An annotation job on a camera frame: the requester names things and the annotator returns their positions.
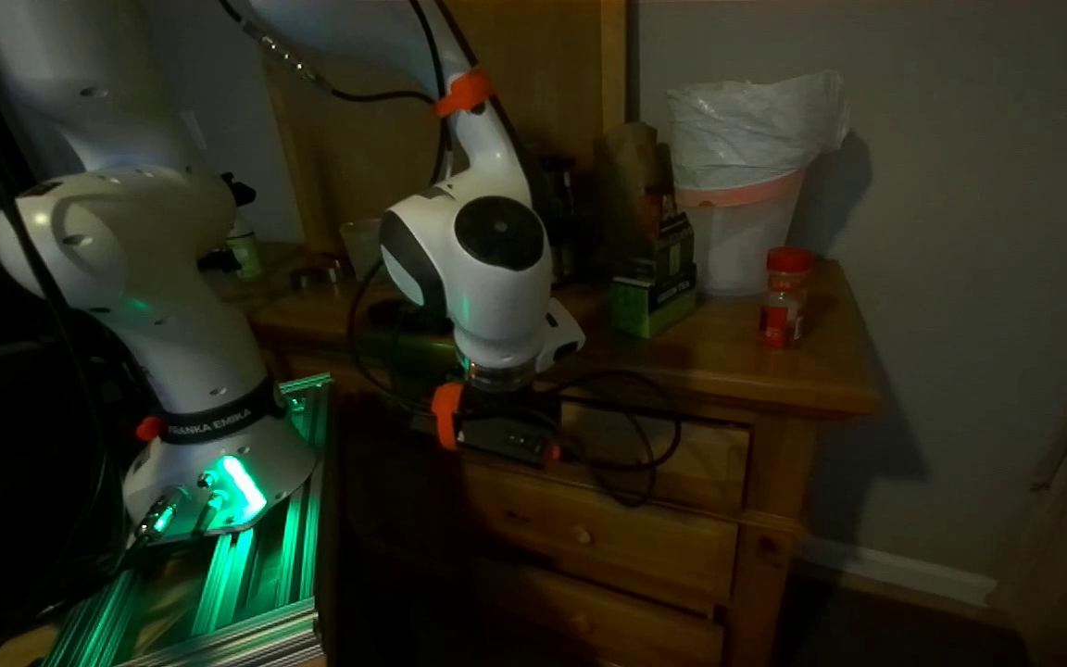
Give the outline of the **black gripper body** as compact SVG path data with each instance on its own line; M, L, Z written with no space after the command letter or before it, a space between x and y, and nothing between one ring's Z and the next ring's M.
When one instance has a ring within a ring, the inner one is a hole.
M431 398L435 441L446 452L547 468L564 456L561 405L543 392L484 392L446 380Z

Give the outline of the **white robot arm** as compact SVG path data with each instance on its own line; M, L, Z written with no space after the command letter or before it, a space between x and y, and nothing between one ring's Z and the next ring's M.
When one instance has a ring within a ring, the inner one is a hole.
M466 380L515 392L581 340L552 298L547 230L484 77L438 0L247 0L277 54L390 64L453 126L466 168L382 217L394 287L453 324ZM172 104L136 0L0 0L0 87L64 136L79 168L0 211L0 263L37 298L105 324L146 371L158 414L122 477L141 535L243 531L314 468L243 315L196 261L236 195Z

